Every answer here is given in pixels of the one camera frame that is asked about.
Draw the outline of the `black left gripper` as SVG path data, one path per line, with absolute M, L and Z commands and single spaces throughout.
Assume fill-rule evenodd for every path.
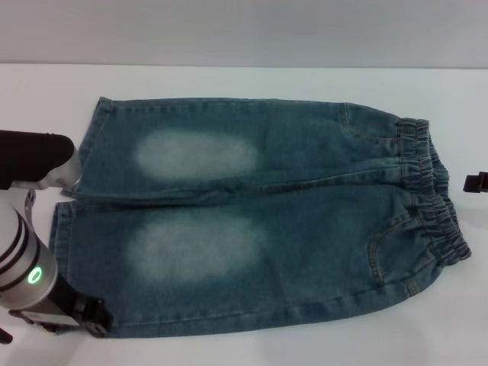
M 113 316 L 102 299 L 78 292 L 67 282 L 57 280 L 49 300 L 58 311 L 53 314 L 55 324 L 77 326 L 93 332 L 94 336 L 105 336 L 111 331 Z

